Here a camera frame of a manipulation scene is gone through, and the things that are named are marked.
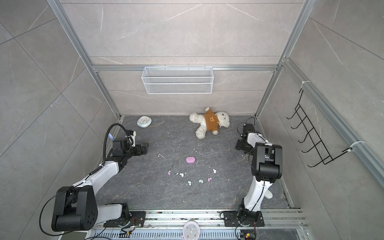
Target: wall hook rack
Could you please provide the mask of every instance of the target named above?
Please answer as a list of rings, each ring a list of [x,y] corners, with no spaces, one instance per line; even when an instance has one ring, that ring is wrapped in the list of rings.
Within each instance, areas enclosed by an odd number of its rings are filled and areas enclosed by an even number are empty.
[[[310,137],[310,139],[311,139],[311,141],[312,141],[313,147],[311,147],[308,151],[305,151],[305,152],[302,151],[302,152],[303,152],[303,153],[306,153],[306,152],[311,151],[313,148],[315,148],[316,151],[317,151],[317,154],[319,154],[319,157],[320,157],[321,161],[318,162],[317,164],[313,165],[313,166],[309,166],[309,165],[308,165],[308,167],[316,167],[316,166],[319,165],[320,163],[323,163],[324,165],[327,165],[328,163],[334,161],[336,158],[338,158],[338,157],[340,157],[340,156],[346,154],[347,152],[349,152],[349,151],[352,149],[351,147],[349,147],[349,148],[347,148],[347,149],[341,151],[341,154],[340,154],[339,156],[337,156],[337,157],[332,157],[332,156],[331,156],[331,154],[329,153],[329,151],[328,151],[327,147],[325,146],[323,140],[321,139],[320,135],[318,134],[318,132],[316,131],[315,127],[313,126],[311,120],[309,119],[308,115],[305,113],[304,109],[303,109],[303,108],[301,107],[301,105],[300,105],[300,100],[301,100],[301,97],[302,97],[302,95],[303,95],[303,89],[302,89],[302,88],[300,89],[299,93],[301,93],[301,94],[300,94],[299,102],[297,103],[297,105],[296,105],[296,107],[295,107],[295,112],[294,112],[294,114],[293,114],[290,118],[287,118],[287,119],[292,119],[292,118],[297,114],[297,116],[300,118],[301,122],[299,123],[299,125],[297,125],[297,127],[291,127],[291,128],[292,128],[292,129],[296,129],[296,128],[298,128],[301,124],[303,124],[303,126],[304,126],[304,128],[305,128],[305,131],[307,132],[307,134],[306,134],[305,137],[304,137],[304,140],[303,140],[303,141],[299,141],[299,140],[298,140],[298,142],[299,142],[299,143],[303,143],[303,142],[307,139],[308,136]],[[299,113],[297,112],[299,109],[301,109],[301,110],[303,111],[303,113],[304,113],[304,115],[305,115],[304,118],[302,118],[302,117],[299,115]],[[305,126],[305,124],[304,124],[304,120],[305,120],[305,119],[308,119],[309,123],[311,124],[311,127],[307,128],[307,126]],[[313,141],[313,139],[312,139],[312,137],[311,137],[311,135],[310,135],[310,132],[311,132],[311,131],[315,131],[315,133],[316,133],[317,136],[319,137],[320,141],[318,141],[317,143],[315,143],[315,142]],[[328,156],[326,156],[324,159],[323,159],[323,157],[321,156],[319,150],[317,149],[317,145],[319,145],[319,144],[322,144],[322,145],[324,146],[325,150],[327,151]]]

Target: gray tile wall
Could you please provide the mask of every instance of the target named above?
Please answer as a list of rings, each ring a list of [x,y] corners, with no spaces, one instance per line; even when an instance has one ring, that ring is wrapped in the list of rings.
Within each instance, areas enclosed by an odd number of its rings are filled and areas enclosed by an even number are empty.
[[[92,60],[107,64],[276,64],[295,0],[64,0]]]
[[[115,121],[47,2],[1,1],[0,239],[51,239],[42,205],[93,170]]]
[[[301,152],[313,144],[309,137],[298,142],[306,131],[303,125],[291,128],[300,123],[297,115],[286,118],[295,112],[299,89],[297,80],[283,70],[261,115],[269,140],[283,146],[283,178],[295,207],[303,209],[315,239],[381,239],[384,192],[352,152],[327,165],[307,166],[319,162],[319,155],[315,149]],[[300,104],[333,157],[348,147],[306,93]],[[311,133],[317,142],[314,131]],[[323,147],[319,152],[326,156]]]
[[[318,0],[290,56],[382,160],[383,10],[379,0]],[[306,134],[303,125],[291,129],[299,118],[286,119],[295,111],[299,89],[284,71],[261,117],[267,136],[285,151],[283,177],[295,207],[303,208],[316,239],[381,239],[384,192],[352,153],[307,166],[320,158],[315,149],[301,152],[311,144],[309,138],[298,142]],[[348,147],[305,93],[301,105],[333,157]],[[324,157],[325,149],[319,151]]]
[[[291,59],[384,161],[384,1],[319,0]]]
[[[298,0],[63,0],[94,64],[276,64]],[[101,72],[121,114],[253,114],[271,72],[215,72],[212,94],[148,95],[140,72]]]

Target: pink object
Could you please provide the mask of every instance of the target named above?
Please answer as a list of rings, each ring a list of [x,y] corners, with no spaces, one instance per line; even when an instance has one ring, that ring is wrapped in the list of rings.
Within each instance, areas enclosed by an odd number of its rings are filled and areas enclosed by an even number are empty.
[[[195,157],[187,157],[186,161],[189,164],[194,163],[195,162]]]

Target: round clock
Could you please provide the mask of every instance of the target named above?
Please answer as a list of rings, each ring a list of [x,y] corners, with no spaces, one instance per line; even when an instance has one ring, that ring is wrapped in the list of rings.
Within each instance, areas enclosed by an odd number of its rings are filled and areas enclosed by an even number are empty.
[[[139,127],[148,127],[151,124],[151,122],[152,122],[152,119],[150,117],[142,116],[137,121],[137,124],[139,125]]]
[[[188,221],[183,228],[185,240],[197,240],[200,237],[200,227],[195,221]]]

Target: white wire basket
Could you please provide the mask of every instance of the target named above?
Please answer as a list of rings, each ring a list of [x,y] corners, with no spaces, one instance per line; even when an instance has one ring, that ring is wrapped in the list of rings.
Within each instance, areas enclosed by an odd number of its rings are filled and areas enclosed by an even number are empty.
[[[212,67],[146,67],[141,76],[148,94],[212,93]]]

